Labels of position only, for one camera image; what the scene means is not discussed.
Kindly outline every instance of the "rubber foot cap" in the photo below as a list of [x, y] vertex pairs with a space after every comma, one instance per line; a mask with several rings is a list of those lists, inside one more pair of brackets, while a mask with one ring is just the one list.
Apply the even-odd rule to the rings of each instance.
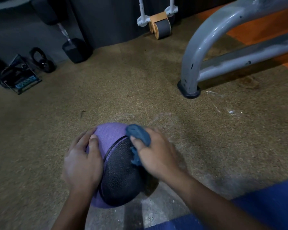
[[181, 94], [185, 97], [185, 98], [188, 98], [188, 99], [194, 99], [194, 98], [197, 98], [198, 96], [200, 96], [200, 87], [197, 87], [196, 89], [196, 93], [195, 94], [188, 94], [186, 92], [186, 90], [184, 89], [184, 87], [182, 86], [181, 84], [181, 80], [178, 82], [177, 84], [177, 87], [178, 89], [180, 90]]

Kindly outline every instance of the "dumbbell handle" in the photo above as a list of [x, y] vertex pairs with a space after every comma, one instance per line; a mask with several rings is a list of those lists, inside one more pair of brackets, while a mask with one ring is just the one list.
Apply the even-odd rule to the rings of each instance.
[[66, 31], [65, 28], [62, 26], [62, 24], [61, 24], [61, 23], [58, 23], [58, 26], [59, 26], [62, 34], [67, 38], [68, 42], [69, 42], [70, 44], [72, 44], [72, 39], [69, 37], [67, 31]]

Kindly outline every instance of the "gray metal frame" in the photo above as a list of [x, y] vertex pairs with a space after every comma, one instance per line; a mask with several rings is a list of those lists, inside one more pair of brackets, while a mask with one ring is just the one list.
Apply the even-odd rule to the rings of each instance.
[[211, 46], [232, 28], [286, 8], [288, 0], [237, 0], [212, 14], [194, 33], [183, 55], [178, 83], [181, 93], [196, 98], [200, 81], [288, 53], [287, 33], [203, 61]]

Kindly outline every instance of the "right hand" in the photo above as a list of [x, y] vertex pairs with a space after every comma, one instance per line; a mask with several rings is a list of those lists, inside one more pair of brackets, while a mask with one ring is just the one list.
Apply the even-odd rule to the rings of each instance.
[[180, 170], [175, 160], [175, 147], [159, 129], [146, 128], [145, 130], [151, 139], [149, 147], [133, 136], [130, 137], [131, 142], [138, 150], [138, 155], [146, 171], [155, 178], [166, 182], [167, 179], [170, 179], [171, 174]]

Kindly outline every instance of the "kettlebell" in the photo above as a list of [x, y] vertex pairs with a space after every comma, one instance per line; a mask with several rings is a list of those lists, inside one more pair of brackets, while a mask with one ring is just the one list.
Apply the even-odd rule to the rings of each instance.
[[[36, 53], [40, 54], [40, 56], [42, 57], [41, 60], [37, 61], [34, 58]], [[33, 63], [43, 72], [52, 73], [56, 69], [54, 63], [51, 60], [47, 59], [45, 53], [39, 47], [32, 48], [29, 54], [31, 56]]]

